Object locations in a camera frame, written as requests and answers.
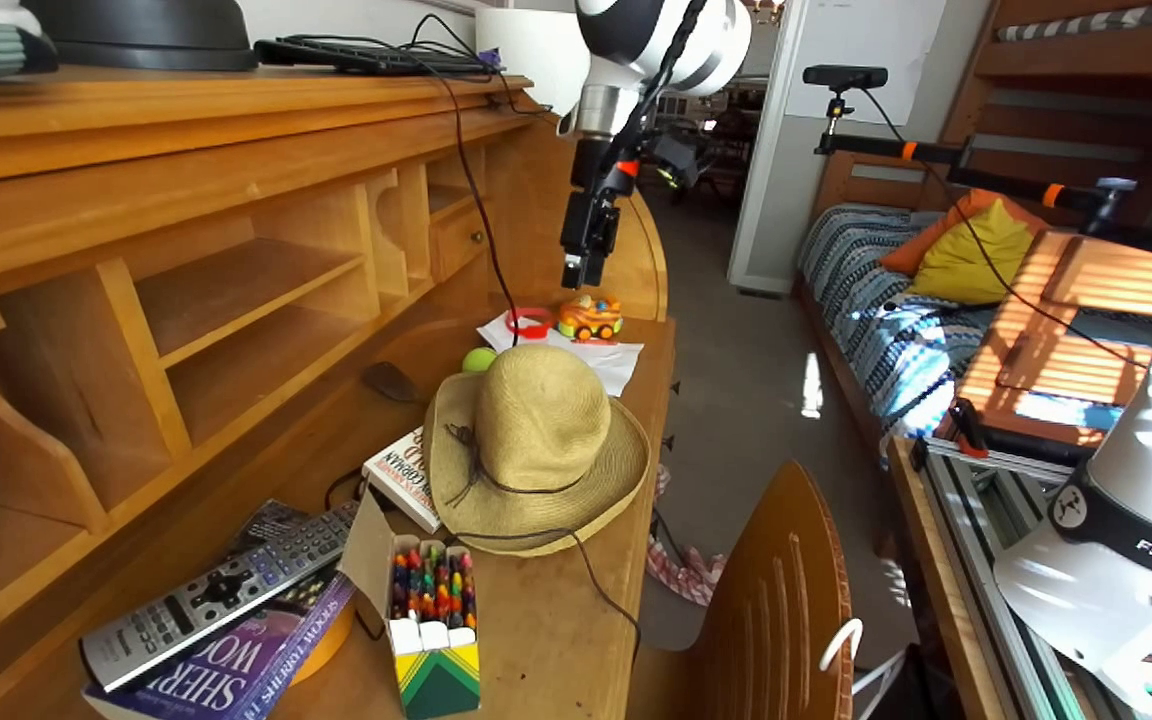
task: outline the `bed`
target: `bed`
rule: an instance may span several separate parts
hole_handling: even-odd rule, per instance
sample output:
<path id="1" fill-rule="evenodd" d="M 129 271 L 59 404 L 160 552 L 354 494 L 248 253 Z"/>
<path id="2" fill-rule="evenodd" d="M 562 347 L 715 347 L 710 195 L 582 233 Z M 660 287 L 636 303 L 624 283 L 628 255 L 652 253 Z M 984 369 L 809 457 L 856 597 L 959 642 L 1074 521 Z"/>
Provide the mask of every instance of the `bed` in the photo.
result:
<path id="1" fill-rule="evenodd" d="M 1101 237 L 1149 253 L 1138 287 L 1152 292 L 1152 0 L 994 0 L 935 145 L 962 147 L 959 168 L 988 175 L 1069 190 L 1128 175 L 1135 190 Z M 836 151 L 821 175 L 815 220 L 792 266 L 797 299 L 873 447 L 886 434 L 941 428 L 972 369 L 984 389 L 980 372 L 994 372 L 1020 351 L 1016 335 L 994 328 L 1000 307 L 941 307 L 907 297 L 907 275 L 877 269 L 877 255 L 935 220 L 955 193 L 962 190 L 919 164 L 856 151 Z M 1025 208 L 1052 228 L 1084 226 L 1079 213 Z M 1074 253 L 1079 240 L 1059 243 L 1057 262 L 1069 266 Z M 1124 299 L 1107 314 L 1152 318 L 1152 299 L 1149 307 Z M 1112 401 L 1128 401 L 1138 363 L 1103 372 L 1121 372 Z"/>

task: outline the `hat brim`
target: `hat brim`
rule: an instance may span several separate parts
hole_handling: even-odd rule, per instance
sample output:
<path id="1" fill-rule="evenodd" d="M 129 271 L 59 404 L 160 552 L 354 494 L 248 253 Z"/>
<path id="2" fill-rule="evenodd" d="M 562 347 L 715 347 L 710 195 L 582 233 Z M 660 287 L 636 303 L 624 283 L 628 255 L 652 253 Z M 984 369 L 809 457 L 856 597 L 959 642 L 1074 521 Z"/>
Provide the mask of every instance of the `hat brim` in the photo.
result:
<path id="1" fill-rule="evenodd" d="M 606 440 L 579 482 L 541 495 L 499 487 L 462 437 L 455 440 L 455 434 L 472 434 L 481 389 L 485 372 L 447 377 L 420 434 L 431 509 L 462 546 L 490 558 L 552 558 L 591 541 L 642 487 L 652 467 L 648 434 L 620 401 L 611 401 Z"/>

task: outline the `blue bedspread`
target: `blue bedspread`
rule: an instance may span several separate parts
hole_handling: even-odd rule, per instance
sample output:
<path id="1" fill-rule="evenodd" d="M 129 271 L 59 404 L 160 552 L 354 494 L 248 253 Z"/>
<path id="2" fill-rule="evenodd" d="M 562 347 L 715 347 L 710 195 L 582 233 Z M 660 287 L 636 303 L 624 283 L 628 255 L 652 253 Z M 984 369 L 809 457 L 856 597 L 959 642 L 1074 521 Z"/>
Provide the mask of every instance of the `blue bedspread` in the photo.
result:
<path id="1" fill-rule="evenodd" d="M 931 226 L 941 213 L 867 204 L 828 208 L 797 253 L 841 358 L 867 412 L 884 428 L 931 434 L 952 404 L 952 377 L 974 358 L 992 307 L 959 307 L 907 297 L 907 275 L 877 262 Z"/>

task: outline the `straw hat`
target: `straw hat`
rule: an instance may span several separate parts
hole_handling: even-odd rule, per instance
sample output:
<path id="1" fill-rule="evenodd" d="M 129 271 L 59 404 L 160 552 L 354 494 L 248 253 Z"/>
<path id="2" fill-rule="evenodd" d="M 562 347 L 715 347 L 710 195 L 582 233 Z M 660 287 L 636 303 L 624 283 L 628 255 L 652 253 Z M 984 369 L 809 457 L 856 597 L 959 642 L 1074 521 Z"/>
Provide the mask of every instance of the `straw hat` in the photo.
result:
<path id="1" fill-rule="evenodd" d="M 420 437 L 431 509 L 494 558 L 548 558 L 595 537 L 652 465 L 628 410 L 579 358 L 542 343 L 447 377 Z"/>

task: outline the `floor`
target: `floor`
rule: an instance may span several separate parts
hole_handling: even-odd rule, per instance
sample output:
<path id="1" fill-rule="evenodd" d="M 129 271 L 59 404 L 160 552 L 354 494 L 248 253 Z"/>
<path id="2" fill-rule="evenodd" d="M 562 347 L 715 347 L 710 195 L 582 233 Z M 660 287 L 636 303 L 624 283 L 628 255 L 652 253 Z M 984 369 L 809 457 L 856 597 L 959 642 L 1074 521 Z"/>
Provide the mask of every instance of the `floor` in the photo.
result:
<path id="1" fill-rule="evenodd" d="M 898 521 L 886 475 L 867 465 L 801 307 L 782 297 L 749 297 L 728 283 L 734 201 L 648 190 L 671 271 L 679 326 L 679 392 L 664 453 L 664 525 L 679 546 L 728 552 L 760 487 L 801 459 L 823 487 L 845 537 L 852 609 L 863 619 L 861 669 L 917 646 L 904 576 L 877 558 Z M 648 582 L 642 646 L 682 650 L 703 611 Z"/>

